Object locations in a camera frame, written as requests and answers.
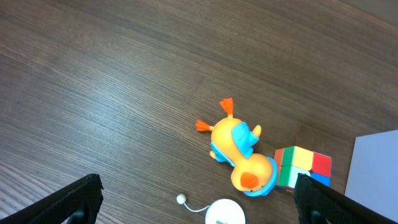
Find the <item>white wooden pellet drum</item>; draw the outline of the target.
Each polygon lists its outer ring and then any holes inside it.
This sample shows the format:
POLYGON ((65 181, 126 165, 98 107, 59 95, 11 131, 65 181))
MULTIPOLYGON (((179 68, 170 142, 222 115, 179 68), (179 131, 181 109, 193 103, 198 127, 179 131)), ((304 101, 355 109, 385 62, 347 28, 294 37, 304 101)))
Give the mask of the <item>white wooden pellet drum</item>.
POLYGON ((187 205, 187 197, 184 194, 177 195, 176 201, 193 213, 205 212, 205 224, 246 224, 242 207, 231 199, 221 198, 197 210, 187 205))

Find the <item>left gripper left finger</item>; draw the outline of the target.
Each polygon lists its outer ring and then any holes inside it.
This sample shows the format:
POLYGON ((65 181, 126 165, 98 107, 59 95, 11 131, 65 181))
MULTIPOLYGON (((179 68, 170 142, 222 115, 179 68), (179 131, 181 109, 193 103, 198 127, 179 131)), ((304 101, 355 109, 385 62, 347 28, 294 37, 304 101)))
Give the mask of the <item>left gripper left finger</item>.
POLYGON ((88 174, 74 183, 1 220, 1 224, 94 224, 103 202, 98 174, 88 174))

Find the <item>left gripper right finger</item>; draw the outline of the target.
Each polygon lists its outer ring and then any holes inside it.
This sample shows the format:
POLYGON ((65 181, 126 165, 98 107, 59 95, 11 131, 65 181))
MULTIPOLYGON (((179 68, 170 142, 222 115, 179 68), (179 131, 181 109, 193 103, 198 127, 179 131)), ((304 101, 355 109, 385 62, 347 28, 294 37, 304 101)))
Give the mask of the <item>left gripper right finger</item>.
POLYGON ((300 224, 397 224, 305 174, 298 175, 294 201, 300 224))

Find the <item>colourful two-by-two puzzle cube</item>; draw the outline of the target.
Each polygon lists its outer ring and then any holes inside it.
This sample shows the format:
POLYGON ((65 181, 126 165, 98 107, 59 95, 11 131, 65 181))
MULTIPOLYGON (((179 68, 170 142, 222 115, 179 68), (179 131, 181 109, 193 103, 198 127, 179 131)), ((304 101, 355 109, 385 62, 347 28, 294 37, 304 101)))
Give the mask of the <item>colourful two-by-two puzzle cube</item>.
POLYGON ((293 191, 298 175, 305 174, 330 186, 332 158, 302 147, 290 146, 277 149, 274 153, 278 178, 276 186, 293 191))

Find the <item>yellow blue toy duck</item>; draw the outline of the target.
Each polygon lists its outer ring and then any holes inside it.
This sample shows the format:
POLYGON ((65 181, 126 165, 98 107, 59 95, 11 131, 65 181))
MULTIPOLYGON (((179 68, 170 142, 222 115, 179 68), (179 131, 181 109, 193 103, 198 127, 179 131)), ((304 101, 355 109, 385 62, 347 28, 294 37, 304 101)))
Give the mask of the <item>yellow blue toy duck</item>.
POLYGON ((210 156, 217 162, 227 162, 232 167, 233 186, 249 197, 268 195, 276 186, 278 168, 276 161, 254 152, 262 128, 250 129, 248 124, 234 117, 232 98, 220 101, 227 116, 211 126, 202 120, 196 121, 198 132, 211 133, 210 156))

